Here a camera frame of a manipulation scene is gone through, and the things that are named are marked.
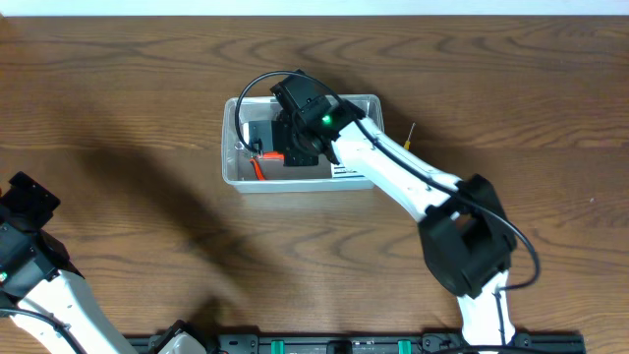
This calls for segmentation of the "white blue tool box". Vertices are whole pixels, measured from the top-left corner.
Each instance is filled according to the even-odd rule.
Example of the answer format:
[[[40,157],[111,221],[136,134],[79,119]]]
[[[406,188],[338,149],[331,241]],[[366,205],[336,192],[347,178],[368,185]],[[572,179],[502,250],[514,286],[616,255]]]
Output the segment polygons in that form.
[[[331,164],[331,177],[333,179],[363,178],[363,175],[354,169],[350,169],[343,164]]]

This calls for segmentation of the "red handled pliers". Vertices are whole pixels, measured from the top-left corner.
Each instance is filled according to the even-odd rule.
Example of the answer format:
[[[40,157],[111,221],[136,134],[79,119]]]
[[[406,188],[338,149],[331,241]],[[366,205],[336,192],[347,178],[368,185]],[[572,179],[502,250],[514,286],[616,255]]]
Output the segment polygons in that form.
[[[264,166],[269,162],[281,162],[283,163],[285,156],[278,151],[262,152],[255,154],[249,158],[249,163],[253,167],[255,176],[258,181],[265,181]]]

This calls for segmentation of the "clear plastic container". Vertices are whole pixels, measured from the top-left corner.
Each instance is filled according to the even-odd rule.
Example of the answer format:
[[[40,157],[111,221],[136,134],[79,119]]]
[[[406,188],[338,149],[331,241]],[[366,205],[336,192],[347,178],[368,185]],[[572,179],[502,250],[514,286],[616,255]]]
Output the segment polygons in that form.
[[[341,94],[365,111],[373,119],[376,126],[384,131],[381,102],[374,94]],[[289,159],[269,162],[264,166],[265,181],[258,181],[253,167],[249,163],[252,153],[248,150],[236,150],[239,142],[235,130],[235,107],[237,97],[230,98],[224,106],[221,168],[223,180],[233,186],[239,193],[285,193],[285,192],[320,192],[371,189],[373,183],[363,178],[333,179],[331,163],[320,156],[314,166],[284,166]],[[241,105],[241,124],[250,121],[270,120],[278,118],[280,104],[273,96],[247,97]]]

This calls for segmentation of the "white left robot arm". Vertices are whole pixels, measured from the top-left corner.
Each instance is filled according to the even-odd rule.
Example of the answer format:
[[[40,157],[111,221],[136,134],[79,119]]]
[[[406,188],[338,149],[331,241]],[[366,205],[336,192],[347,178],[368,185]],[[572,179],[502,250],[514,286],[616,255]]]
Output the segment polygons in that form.
[[[134,353],[64,244],[47,233],[60,200],[26,173],[1,196],[1,315],[51,353]]]

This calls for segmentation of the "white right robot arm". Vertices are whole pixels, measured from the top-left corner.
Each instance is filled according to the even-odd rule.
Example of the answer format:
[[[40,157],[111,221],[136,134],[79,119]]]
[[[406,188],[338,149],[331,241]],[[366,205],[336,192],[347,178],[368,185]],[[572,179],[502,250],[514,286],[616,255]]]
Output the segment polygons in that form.
[[[515,335],[506,299],[516,240],[489,181],[463,180],[418,159],[355,104],[307,79],[271,88],[298,145],[372,181],[418,224],[424,260],[457,298],[469,345],[506,345]]]

